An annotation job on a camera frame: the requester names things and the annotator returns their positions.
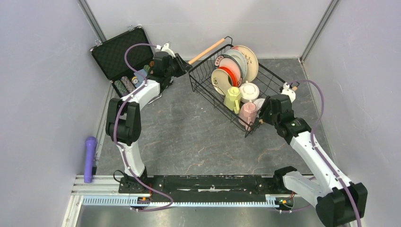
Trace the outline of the white scalloped plate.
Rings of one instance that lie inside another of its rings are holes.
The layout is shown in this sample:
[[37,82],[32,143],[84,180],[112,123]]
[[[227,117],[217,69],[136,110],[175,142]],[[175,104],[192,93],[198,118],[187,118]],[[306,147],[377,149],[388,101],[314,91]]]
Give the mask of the white scalloped plate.
[[226,51],[225,54],[233,57],[239,63],[239,65],[241,67],[241,71],[242,71],[242,78],[243,78],[243,80],[245,80],[247,71],[248,71],[248,66],[247,66],[247,62],[246,62],[246,59],[243,56],[243,54],[236,49],[230,49],[230,50]]

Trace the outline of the cream plate with black spot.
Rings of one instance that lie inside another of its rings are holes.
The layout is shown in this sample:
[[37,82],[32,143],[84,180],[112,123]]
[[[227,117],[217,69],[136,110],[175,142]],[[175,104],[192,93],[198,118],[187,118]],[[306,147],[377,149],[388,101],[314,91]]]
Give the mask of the cream plate with black spot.
[[232,87],[229,74],[223,69],[215,69],[211,74],[211,83],[214,89],[221,95],[225,95]]

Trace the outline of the orange plate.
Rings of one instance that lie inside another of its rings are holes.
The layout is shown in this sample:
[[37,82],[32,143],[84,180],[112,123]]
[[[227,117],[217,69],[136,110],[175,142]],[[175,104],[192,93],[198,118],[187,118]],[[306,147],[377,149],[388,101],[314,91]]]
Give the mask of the orange plate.
[[235,74],[229,68],[219,67],[219,69],[223,70],[224,72],[226,72],[228,74],[228,79],[229,79],[230,85],[232,85],[233,87],[238,87],[238,80],[237,80]]

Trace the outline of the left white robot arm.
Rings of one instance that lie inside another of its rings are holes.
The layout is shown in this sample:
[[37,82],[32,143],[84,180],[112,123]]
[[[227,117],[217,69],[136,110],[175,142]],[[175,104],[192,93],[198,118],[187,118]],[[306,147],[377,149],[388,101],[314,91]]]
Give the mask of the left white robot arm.
[[142,131],[141,110],[171,86],[173,78],[185,75],[191,68],[191,63],[184,61],[179,54],[159,51],[153,57],[153,65],[137,73],[142,77],[139,86],[128,95],[109,101],[105,131],[118,147],[124,173],[132,178],[130,186],[136,192],[148,188],[148,179],[142,176],[146,168],[138,146]]

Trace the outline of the pink mug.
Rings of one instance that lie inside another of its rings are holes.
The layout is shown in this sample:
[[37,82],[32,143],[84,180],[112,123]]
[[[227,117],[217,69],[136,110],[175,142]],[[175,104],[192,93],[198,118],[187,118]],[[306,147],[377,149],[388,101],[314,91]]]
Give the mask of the pink mug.
[[257,106],[252,102],[244,103],[239,112],[239,123],[245,127],[247,131],[251,130],[251,126],[255,122],[257,115]]

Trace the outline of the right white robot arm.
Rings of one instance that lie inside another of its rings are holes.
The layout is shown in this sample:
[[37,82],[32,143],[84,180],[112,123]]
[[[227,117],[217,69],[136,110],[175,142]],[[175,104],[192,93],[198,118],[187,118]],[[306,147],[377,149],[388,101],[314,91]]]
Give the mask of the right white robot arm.
[[260,119],[273,125],[282,137],[305,161],[315,181],[302,176],[291,166],[274,173],[273,187],[279,193],[288,190],[301,196],[316,210],[326,227],[337,227],[361,219],[366,210],[368,191],[362,183],[353,183],[335,166],[302,118],[296,118],[288,95],[269,96],[263,102]]

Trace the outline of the white cup with handle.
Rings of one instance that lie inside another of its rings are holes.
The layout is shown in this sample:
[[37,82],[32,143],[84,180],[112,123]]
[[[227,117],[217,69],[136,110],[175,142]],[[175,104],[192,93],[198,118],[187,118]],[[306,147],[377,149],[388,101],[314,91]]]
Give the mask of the white cup with handle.
[[252,82],[246,81],[239,87],[241,93],[241,102],[254,102],[260,94],[260,90],[257,85]]

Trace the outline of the black wire dish rack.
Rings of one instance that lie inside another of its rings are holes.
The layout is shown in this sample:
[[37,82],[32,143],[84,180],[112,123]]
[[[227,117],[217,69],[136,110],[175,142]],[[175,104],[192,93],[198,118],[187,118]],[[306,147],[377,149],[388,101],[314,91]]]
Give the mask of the black wire dish rack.
[[[212,85],[211,75],[215,69],[214,61],[219,55],[224,54],[226,51],[233,47],[233,43],[224,41],[224,45],[218,47],[215,51],[208,53],[206,58],[196,63],[193,68],[189,71],[189,78],[191,82],[192,90],[202,95],[209,103],[211,103],[214,109],[220,112],[221,116],[225,116],[232,124],[244,132],[244,136],[247,137],[252,134],[260,126],[258,118],[253,124],[246,124],[240,117],[233,111],[229,110],[224,104],[224,95],[217,92]],[[259,63],[258,74],[253,81],[254,84],[260,89],[260,98],[266,98],[280,93],[280,89],[283,87],[285,80],[279,77],[276,73],[266,68],[263,64]]]

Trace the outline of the yellow green mug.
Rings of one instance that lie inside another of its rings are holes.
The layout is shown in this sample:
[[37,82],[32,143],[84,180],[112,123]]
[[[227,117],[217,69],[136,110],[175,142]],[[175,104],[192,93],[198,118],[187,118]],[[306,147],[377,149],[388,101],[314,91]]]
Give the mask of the yellow green mug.
[[240,112],[241,92],[238,87],[230,87],[224,98],[223,104],[235,114]]

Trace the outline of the pink and cream plate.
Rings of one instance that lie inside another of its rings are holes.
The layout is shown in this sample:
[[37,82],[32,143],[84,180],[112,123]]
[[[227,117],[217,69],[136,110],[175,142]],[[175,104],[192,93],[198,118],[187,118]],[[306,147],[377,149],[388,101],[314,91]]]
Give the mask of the pink and cream plate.
[[245,81],[252,82],[255,80],[259,72],[259,62],[255,53],[249,47],[243,45],[236,45],[232,49],[239,51],[245,57],[247,63]]

